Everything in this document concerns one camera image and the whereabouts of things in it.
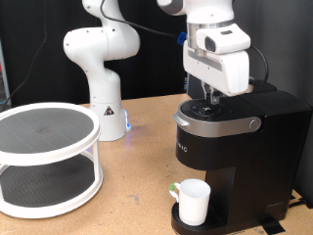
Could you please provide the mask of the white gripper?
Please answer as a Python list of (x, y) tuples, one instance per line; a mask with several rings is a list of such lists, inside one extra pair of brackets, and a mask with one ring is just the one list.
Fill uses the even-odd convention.
[(246, 51), (222, 55), (204, 52), (200, 56), (196, 49), (190, 48), (185, 42), (183, 66), (187, 73), (202, 81), (204, 99), (209, 97), (211, 105), (220, 103), (221, 92), (236, 96), (248, 89), (249, 58)]

